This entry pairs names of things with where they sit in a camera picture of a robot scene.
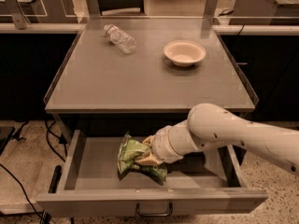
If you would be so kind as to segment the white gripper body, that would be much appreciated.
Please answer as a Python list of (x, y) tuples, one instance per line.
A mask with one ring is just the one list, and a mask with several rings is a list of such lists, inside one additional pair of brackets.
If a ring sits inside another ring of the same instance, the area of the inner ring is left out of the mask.
[(162, 162), (173, 163), (182, 159), (182, 156), (172, 148), (169, 139), (169, 130), (171, 126), (160, 129), (151, 141), (151, 150), (153, 155)]

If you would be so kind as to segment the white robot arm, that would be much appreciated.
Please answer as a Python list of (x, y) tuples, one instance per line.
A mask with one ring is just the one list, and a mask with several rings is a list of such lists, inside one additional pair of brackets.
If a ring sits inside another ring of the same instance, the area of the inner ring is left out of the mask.
[(299, 176), (298, 131), (245, 120), (213, 104), (194, 106), (186, 120), (147, 141), (149, 151), (136, 159), (141, 165), (173, 163), (189, 153), (233, 145)]

